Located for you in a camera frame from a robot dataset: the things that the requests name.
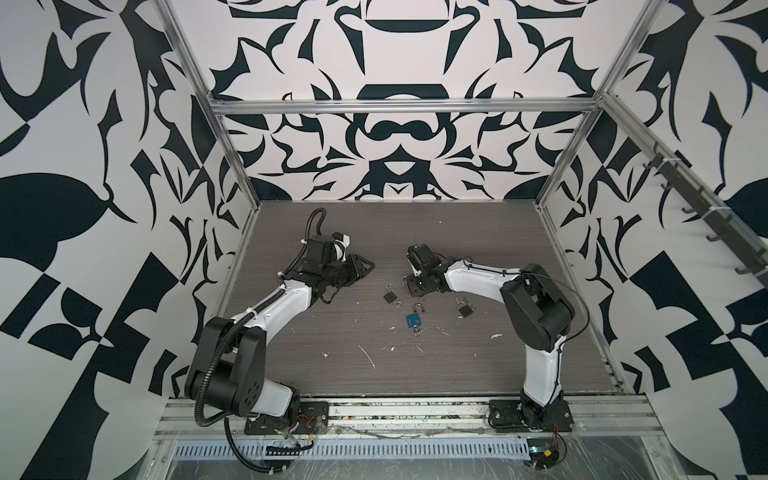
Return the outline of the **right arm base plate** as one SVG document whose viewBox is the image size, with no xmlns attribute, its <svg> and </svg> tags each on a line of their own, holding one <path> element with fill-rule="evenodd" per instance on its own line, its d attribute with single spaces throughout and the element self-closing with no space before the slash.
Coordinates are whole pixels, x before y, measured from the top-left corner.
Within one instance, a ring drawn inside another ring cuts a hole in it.
<svg viewBox="0 0 768 480">
<path fill-rule="evenodd" d="M 491 400 L 488 423 L 499 433 L 571 432 L 573 415 L 562 396 L 547 406 L 523 397 L 519 400 Z"/>
</svg>

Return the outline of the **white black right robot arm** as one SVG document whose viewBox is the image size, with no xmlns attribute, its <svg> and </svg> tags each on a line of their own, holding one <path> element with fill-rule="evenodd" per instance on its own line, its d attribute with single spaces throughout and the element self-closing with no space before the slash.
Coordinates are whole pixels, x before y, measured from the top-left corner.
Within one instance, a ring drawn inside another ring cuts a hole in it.
<svg viewBox="0 0 768 480">
<path fill-rule="evenodd" d="M 538 264 L 502 269 L 467 258 L 444 257 L 428 245 L 410 246 L 412 273 L 406 286 L 413 297 L 433 292 L 467 293 L 502 303 L 526 349 L 521 403 L 543 415 L 562 399 L 563 346 L 575 309 L 559 284 Z"/>
</svg>

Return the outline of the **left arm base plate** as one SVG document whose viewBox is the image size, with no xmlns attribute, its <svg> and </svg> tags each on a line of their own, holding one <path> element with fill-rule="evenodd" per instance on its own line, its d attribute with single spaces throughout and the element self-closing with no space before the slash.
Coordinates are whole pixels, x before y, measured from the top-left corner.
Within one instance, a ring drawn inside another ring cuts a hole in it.
<svg viewBox="0 0 768 480">
<path fill-rule="evenodd" d="M 291 434 L 309 435 L 323 433 L 327 429 L 330 404 L 326 401 L 305 401 L 291 404 L 283 416 L 260 414 L 248 418 L 245 423 L 246 435 L 271 435 L 283 431 Z"/>
</svg>

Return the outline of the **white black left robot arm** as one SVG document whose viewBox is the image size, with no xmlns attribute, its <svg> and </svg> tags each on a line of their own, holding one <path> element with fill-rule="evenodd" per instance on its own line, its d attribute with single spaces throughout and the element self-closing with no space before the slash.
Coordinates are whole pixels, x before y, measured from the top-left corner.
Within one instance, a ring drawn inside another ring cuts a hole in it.
<svg viewBox="0 0 768 480">
<path fill-rule="evenodd" d="M 267 347 L 299 314 L 354 285 L 375 263 L 348 251 L 349 237 L 338 232 L 305 240 L 279 274 L 267 297 L 231 317 L 214 317 L 204 326 L 189 368 L 185 395 L 194 401 L 194 418 L 208 427 L 232 416 L 268 416 L 291 423 L 298 415 L 298 392 L 266 378 Z"/>
</svg>

